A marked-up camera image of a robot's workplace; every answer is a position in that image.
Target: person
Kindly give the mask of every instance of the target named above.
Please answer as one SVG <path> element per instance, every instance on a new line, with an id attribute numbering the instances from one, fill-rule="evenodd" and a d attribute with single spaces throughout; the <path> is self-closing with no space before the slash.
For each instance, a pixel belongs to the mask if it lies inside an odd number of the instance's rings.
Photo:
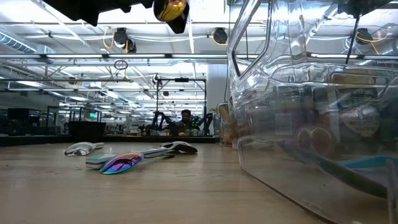
<path id="1" fill-rule="evenodd" d="M 176 125 L 178 127 L 178 135 L 184 136 L 185 131 L 191 129 L 191 111 L 183 110 L 181 111 L 182 119 L 177 122 Z"/>

